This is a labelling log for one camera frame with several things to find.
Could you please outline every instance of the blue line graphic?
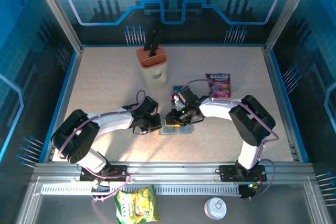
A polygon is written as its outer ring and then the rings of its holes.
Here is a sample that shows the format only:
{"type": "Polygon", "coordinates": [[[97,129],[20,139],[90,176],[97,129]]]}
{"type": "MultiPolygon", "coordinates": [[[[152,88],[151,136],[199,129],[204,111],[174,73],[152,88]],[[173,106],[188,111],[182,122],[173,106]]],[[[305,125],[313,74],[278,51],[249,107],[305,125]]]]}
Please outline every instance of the blue line graphic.
{"type": "Polygon", "coordinates": [[[19,96],[19,102],[20,102],[20,108],[19,110],[17,111],[16,113],[16,116],[14,118],[14,121],[12,123],[12,126],[10,127],[10,130],[9,130],[9,133],[6,137],[6,140],[4,142],[4,145],[2,146],[1,148],[1,151],[0,151],[0,163],[2,161],[2,158],[4,157],[5,155],[5,152],[6,152],[6,149],[8,147],[8,144],[12,138],[12,135],[13,135],[13,132],[14,132],[14,129],[16,127],[16,124],[17,122],[19,121],[19,118],[21,116],[21,113],[22,113],[22,110],[24,108],[24,104],[23,104],[23,96],[22,96],[22,92],[21,92],[21,89],[18,88],[15,84],[13,84],[11,81],[9,81],[5,76],[3,76],[1,73],[0,73],[0,79],[3,80],[7,85],[9,85],[16,93],[17,95],[19,96]]]}
{"type": "Polygon", "coordinates": [[[160,5],[161,22],[165,25],[181,25],[181,24],[183,24],[185,22],[186,5],[189,4],[189,3],[201,3],[202,8],[213,9],[229,25],[265,25],[269,21],[272,13],[274,11],[274,8],[278,3],[278,0],[274,0],[274,2],[272,4],[264,22],[234,22],[234,21],[230,21],[216,5],[207,5],[206,0],[185,0],[182,4],[182,18],[181,18],[181,21],[166,21],[165,18],[164,18],[164,4],[161,0],[140,0],[140,5],[130,6],[127,9],[127,11],[123,15],[121,15],[121,17],[116,22],[84,23],[80,19],[79,14],[78,14],[72,0],[68,0],[68,2],[69,2],[70,6],[72,8],[72,11],[74,12],[74,15],[75,15],[78,23],[81,24],[82,26],[117,26],[131,13],[132,10],[134,10],[134,9],[144,9],[145,4],[147,4],[147,3],[150,3],[150,4],[157,3],[157,4],[160,5]]]}
{"type": "Polygon", "coordinates": [[[328,102],[329,102],[329,98],[330,98],[330,93],[331,91],[333,91],[334,89],[336,88],[336,82],[334,82],[332,85],[330,85],[328,88],[327,88],[327,91],[326,91],[326,95],[325,95],[325,99],[324,99],[324,108],[326,109],[326,112],[328,114],[328,117],[329,117],[329,120],[332,124],[332,127],[334,128],[334,131],[336,132],[336,122],[335,122],[335,119],[334,117],[332,116],[332,113],[331,113],[331,110],[328,106],[328,102]]]}

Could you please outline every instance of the enclosure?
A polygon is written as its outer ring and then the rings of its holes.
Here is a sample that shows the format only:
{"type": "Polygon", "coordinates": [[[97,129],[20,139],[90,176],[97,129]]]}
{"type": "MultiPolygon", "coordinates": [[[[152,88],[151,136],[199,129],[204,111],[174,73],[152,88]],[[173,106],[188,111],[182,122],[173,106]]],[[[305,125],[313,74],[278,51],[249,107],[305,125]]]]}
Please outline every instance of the enclosure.
{"type": "MultiPolygon", "coordinates": [[[[214,117],[191,134],[97,136],[92,149],[127,167],[123,190],[154,185],[161,223],[212,223],[202,211],[213,195],[227,205],[225,223],[335,222],[336,0],[1,1],[1,223],[115,223],[113,200],[92,201],[82,167],[60,159],[52,134],[74,110],[115,111],[141,89],[166,116],[173,86],[206,73],[230,74],[229,99],[253,95],[274,118],[279,140],[261,158],[275,173],[260,162],[262,188],[275,174],[269,190],[250,202],[238,198],[249,182],[221,181],[216,169],[235,165],[243,141],[214,117]],[[156,90],[136,59],[153,26],[167,56],[156,90]]],[[[210,92],[206,82],[190,88],[210,92]]]]}

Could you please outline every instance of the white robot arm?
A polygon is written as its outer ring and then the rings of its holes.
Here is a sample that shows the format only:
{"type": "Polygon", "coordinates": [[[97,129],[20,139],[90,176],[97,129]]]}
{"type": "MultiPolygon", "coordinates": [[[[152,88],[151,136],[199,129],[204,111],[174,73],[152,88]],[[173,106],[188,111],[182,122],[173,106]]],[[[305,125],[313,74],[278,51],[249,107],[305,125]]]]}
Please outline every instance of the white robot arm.
{"type": "Polygon", "coordinates": [[[140,128],[140,134],[158,130],[161,121],[157,107],[157,102],[145,97],[141,105],[123,106],[104,114],[85,114],[82,110],[75,110],[53,134],[51,142],[59,150],[61,158],[91,172],[108,176],[111,172],[109,162],[91,148],[95,138],[106,132],[130,128],[133,128],[134,134],[138,134],[134,131],[136,127],[140,128]]]}
{"type": "Polygon", "coordinates": [[[180,91],[172,100],[183,103],[180,110],[172,109],[166,116],[166,125],[185,126],[203,121],[206,117],[217,117],[233,121],[243,146],[236,161],[237,176],[244,180],[257,166],[263,142],[272,132],[275,121],[263,106],[251,95],[240,100],[213,99],[208,96],[198,98],[188,88],[180,91]]]}

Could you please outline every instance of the green snack bag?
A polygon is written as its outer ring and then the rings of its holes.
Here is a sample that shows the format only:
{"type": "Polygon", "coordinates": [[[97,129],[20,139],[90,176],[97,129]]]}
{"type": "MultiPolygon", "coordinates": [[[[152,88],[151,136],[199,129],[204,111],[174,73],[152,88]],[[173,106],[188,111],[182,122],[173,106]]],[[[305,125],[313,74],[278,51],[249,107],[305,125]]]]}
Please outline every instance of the green snack bag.
{"type": "Polygon", "coordinates": [[[154,186],[132,193],[119,191],[114,197],[118,224],[136,224],[160,220],[154,186]]]}

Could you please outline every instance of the speckled table surface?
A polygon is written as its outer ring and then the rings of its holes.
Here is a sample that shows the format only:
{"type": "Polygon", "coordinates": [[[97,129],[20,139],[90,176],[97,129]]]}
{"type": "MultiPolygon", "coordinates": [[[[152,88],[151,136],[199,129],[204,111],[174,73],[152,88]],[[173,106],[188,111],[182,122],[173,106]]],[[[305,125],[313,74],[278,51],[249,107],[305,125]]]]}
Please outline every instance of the speckled table surface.
{"type": "MultiPolygon", "coordinates": [[[[136,47],[85,48],[71,94],[66,117],[75,109],[86,113],[114,111],[135,102],[145,89],[135,56],[136,47]]],[[[159,103],[159,113],[170,109],[172,86],[204,78],[205,73],[230,73],[232,99],[253,95],[274,117],[280,140],[270,143],[262,158],[292,161],[284,125],[271,86],[261,48],[253,47],[164,47],[168,57],[168,83],[148,91],[159,103]]],[[[191,85],[199,97],[209,93],[205,82],[191,85]]],[[[102,134],[92,148],[110,161],[235,161],[243,141],[232,121],[206,118],[191,134],[159,136],[158,132],[134,135],[132,130],[102,134]]]]}

